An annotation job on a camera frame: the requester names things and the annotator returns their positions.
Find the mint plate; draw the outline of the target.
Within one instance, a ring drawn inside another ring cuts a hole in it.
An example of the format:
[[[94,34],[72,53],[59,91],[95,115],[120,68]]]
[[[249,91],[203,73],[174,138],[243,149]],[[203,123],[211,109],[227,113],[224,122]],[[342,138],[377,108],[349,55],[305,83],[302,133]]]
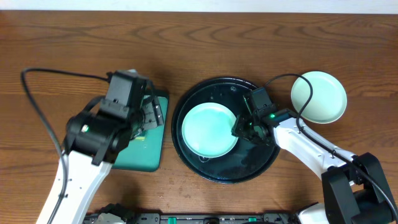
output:
[[[221,157],[229,153],[238,141],[232,135],[235,121],[234,113],[222,104],[196,105],[183,119],[183,141],[198,156]]]
[[[318,124],[337,121],[345,113],[348,100],[343,85],[334,76],[320,71],[304,73],[296,79],[290,94],[293,107],[301,117]]]

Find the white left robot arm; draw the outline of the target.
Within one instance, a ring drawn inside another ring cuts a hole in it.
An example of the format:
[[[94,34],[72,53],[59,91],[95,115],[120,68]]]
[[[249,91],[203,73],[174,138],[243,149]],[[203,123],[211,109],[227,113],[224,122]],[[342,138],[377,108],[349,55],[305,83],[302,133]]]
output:
[[[118,154],[164,123],[151,80],[135,70],[109,74],[108,92],[67,123],[59,167],[37,223],[81,223]]]

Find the green scouring sponge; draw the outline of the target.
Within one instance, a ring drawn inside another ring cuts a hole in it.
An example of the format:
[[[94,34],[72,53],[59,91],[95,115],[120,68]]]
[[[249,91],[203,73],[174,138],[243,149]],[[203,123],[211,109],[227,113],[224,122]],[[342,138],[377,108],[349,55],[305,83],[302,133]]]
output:
[[[145,135],[138,135],[134,138],[134,140],[144,141],[146,139]]]

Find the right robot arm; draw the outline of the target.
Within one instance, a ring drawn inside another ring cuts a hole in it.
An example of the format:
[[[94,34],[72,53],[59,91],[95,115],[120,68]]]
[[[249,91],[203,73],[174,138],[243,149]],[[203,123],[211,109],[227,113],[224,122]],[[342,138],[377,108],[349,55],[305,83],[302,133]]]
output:
[[[265,88],[244,94],[248,112],[237,117],[232,134],[293,154],[322,182],[323,203],[296,214],[297,223],[391,223],[397,206],[379,160],[343,150],[305,125],[289,109],[278,110]]]

